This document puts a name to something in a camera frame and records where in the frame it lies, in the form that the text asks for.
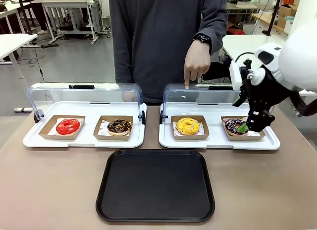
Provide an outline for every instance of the black pole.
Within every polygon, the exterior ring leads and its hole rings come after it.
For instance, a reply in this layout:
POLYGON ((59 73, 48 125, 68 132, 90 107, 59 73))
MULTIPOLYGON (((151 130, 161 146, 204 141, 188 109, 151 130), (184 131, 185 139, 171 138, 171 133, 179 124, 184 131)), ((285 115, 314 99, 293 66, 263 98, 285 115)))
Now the black pole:
POLYGON ((19 0, 19 3, 20 3, 21 10, 22 10, 23 19, 24 19, 24 21, 26 21, 26 27, 27 27, 27 29, 28 29, 28 33, 29 33, 30 35, 32 35, 32 30, 31 30, 29 21, 28 21, 28 19, 27 19, 27 17, 26 17, 26 13, 25 13, 25 10, 24 10, 23 1, 22 1, 22 0, 19 0))
POLYGON ((275 17, 277 15, 277 11, 278 11, 278 8, 279 8, 279 3, 280 3, 281 0, 277 0, 276 1, 276 5, 274 6, 274 12, 272 14, 272 19, 271 19, 271 22, 269 23, 269 27, 268 27, 268 30, 267 31, 262 31, 262 33, 264 33, 265 35, 267 36, 270 36, 271 34, 271 30, 272 30, 272 27, 274 25, 274 20, 275 20, 275 17))

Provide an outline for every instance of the display case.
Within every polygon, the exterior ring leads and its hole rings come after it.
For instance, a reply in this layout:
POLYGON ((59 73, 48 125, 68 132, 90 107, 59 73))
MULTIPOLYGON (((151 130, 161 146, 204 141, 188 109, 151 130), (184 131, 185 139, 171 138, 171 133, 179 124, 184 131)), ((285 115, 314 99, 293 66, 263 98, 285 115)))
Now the display case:
POLYGON ((27 90, 34 110, 35 125, 23 139, 27 147, 112 147, 134 148, 143 143, 146 110, 136 84, 37 83, 27 90), (45 139, 41 133, 53 117, 84 117, 75 140, 45 139), (102 117, 129 117, 132 124, 126 140, 99 140, 94 135, 102 117))
POLYGON ((232 104, 239 98, 239 91, 222 90, 217 87, 191 87, 169 85, 164 92, 164 103, 160 108, 159 142, 168 148, 233 148, 249 150, 276 150, 280 142, 271 127, 263 130, 260 140, 232 141, 229 140, 222 125, 222 117, 248 116, 249 104, 240 107, 232 104), (206 139, 196 140, 175 138, 173 127, 174 117, 204 117, 209 135, 206 139))

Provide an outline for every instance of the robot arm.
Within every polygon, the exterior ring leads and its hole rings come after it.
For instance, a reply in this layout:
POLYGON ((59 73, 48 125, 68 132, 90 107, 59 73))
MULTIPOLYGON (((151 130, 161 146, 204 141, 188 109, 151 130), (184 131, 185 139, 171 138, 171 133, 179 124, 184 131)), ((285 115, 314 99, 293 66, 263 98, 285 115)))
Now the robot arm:
POLYGON ((269 113, 272 106, 290 98, 302 116, 317 113, 317 99, 306 105, 299 91, 317 91, 317 22, 301 28, 289 37, 283 48, 268 43, 255 52, 263 65, 251 70, 251 60, 240 67, 242 86, 240 99, 233 106, 249 101, 250 111, 246 121, 249 130, 260 132, 275 120, 269 113))

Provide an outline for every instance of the yellow donut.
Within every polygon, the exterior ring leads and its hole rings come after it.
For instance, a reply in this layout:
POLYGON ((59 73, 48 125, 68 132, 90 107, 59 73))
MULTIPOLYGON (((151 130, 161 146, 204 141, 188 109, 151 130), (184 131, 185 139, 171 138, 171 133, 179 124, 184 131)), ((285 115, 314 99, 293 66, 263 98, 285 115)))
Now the yellow donut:
POLYGON ((183 135, 194 135, 199 130, 199 123, 190 117, 184 117, 177 122, 177 130, 183 135))

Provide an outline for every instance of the shoe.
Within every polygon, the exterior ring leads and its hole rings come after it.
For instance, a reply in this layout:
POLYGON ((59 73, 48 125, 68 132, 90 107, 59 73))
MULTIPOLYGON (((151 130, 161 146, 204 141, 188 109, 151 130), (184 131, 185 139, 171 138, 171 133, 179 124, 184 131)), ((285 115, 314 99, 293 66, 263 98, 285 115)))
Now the shoe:
POLYGON ((42 34, 48 34, 49 32, 47 30, 40 30, 39 32, 37 32, 38 35, 42 35, 42 34))

